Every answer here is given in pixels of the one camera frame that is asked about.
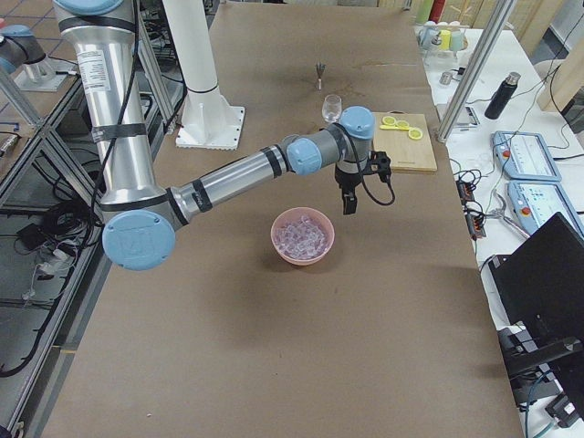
blue control box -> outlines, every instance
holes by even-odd
[[[498,130],[491,138],[499,165],[514,180],[561,181],[541,134]]]
[[[584,236],[584,226],[559,182],[510,181],[507,194],[519,223],[531,235],[560,212]]]

pink bowl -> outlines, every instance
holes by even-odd
[[[313,221],[317,222],[322,230],[327,235],[327,249],[325,252],[315,258],[309,258],[306,260],[297,260],[292,258],[288,255],[283,254],[278,248],[276,244],[276,230],[286,224],[293,223],[300,219],[300,216],[306,215],[309,216]],[[335,228],[332,226],[332,222],[319,210],[315,210],[314,208],[309,207],[296,207],[291,208],[290,210],[286,210],[281,215],[279,215],[274,223],[272,224],[272,229],[270,231],[270,235],[272,237],[272,245],[276,249],[277,253],[286,260],[288,263],[297,266],[306,266],[312,265],[313,263],[317,263],[322,257],[324,257],[329,249],[332,247],[333,242],[335,241]]]

black water bottle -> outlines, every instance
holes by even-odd
[[[485,111],[485,117],[492,120],[499,118],[507,102],[511,99],[513,93],[515,93],[519,78],[521,78],[521,75],[515,71],[512,71],[509,73],[509,76],[507,76],[507,78],[501,82],[501,86],[496,91],[495,95],[491,99],[491,103],[489,103],[489,106]]]

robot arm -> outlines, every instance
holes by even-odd
[[[0,68],[11,74],[23,64],[26,74],[35,83],[55,76],[45,50],[30,29],[22,25],[7,26],[0,31]]]
[[[368,109],[346,109],[339,124],[280,143],[226,165],[182,187],[163,190],[155,181],[138,88],[127,90],[138,12],[124,0],[54,0],[62,36],[73,44],[104,169],[101,197],[108,257],[128,269],[162,263],[174,247],[174,232],[199,213],[285,172],[304,175],[336,164],[344,213],[354,213],[354,189],[363,174],[389,182],[389,159],[371,163],[375,119]],[[120,118],[122,101],[128,105]],[[115,147],[108,154],[112,141]]]

wine glass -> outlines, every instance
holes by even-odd
[[[325,101],[322,104],[322,117],[325,119],[326,123],[338,121],[342,111],[343,107],[341,105],[340,96],[329,94],[325,97]]]

